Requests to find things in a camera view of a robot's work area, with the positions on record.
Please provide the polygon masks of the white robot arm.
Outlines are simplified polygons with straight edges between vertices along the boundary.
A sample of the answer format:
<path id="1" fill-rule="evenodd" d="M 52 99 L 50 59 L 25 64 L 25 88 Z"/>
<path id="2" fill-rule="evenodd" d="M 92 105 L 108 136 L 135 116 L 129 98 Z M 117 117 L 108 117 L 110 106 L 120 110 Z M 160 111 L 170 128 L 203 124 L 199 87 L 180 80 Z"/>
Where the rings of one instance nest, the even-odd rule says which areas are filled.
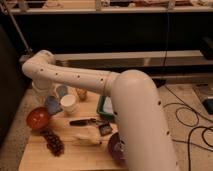
<path id="1" fill-rule="evenodd" d="M 39 91 L 61 83 L 110 97 L 129 171 L 180 171 L 157 87 L 146 73 L 60 67 L 47 50 L 22 71 Z"/>

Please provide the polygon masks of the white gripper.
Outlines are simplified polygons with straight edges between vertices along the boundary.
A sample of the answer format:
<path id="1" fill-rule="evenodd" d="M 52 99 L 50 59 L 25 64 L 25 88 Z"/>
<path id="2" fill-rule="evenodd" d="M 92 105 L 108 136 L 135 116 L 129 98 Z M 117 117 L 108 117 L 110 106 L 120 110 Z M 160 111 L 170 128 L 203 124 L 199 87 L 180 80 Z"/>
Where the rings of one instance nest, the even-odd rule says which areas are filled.
<path id="1" fill-rule="evenodd" d="M 32 87 L 40 104 L 43 104 L 49 95 L 53 95 L 54 85 L 49 80 L 35 79 L 32 81 Z"/>

